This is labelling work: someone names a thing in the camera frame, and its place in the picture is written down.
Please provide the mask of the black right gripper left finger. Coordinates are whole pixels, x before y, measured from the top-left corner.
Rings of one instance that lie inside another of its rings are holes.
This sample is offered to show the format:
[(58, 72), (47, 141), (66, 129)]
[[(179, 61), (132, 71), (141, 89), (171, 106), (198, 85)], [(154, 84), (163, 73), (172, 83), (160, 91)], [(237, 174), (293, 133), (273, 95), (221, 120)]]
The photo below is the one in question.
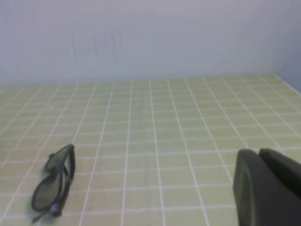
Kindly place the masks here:
[(301, 195), (287, 189), (250, 149), (237, 153), (233, 193), (240, 226), (299, 226)]

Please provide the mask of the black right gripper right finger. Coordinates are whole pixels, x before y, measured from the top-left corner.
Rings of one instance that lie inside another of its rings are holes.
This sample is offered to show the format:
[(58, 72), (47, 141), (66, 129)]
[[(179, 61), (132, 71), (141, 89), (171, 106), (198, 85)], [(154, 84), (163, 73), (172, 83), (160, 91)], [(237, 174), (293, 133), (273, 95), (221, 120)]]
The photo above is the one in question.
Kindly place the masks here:
[(287, 189), (301, 194), (301, 164), (273, 149), (262, 148), (259, 156)]

